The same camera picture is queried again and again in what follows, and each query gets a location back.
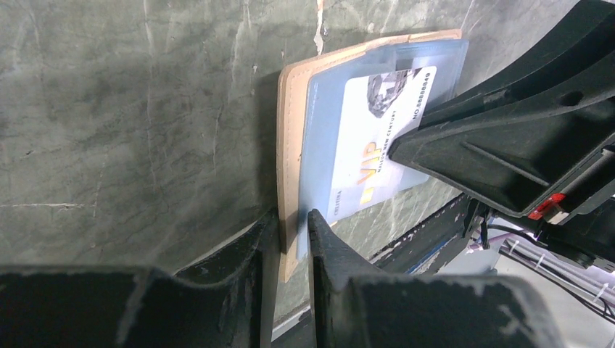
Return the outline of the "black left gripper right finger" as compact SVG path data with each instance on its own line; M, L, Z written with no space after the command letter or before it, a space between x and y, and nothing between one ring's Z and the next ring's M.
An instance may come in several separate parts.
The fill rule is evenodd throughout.
M562 347L539 293L518 277L387 273L307 217L317 347Z

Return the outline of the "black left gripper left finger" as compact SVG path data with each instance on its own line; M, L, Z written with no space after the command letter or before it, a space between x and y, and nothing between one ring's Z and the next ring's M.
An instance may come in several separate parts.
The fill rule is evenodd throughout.
M269 347L278 213L170 275L149 266L1 268L3 347Z

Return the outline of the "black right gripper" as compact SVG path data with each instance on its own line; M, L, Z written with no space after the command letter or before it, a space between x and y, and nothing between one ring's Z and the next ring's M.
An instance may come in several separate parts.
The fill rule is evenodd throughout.
M579 1L509 66L426 112L424 129L399 137L389 155L509 215L527 215L535 244L561 260L613 269L614 99L512 104L613 50L614 4Z

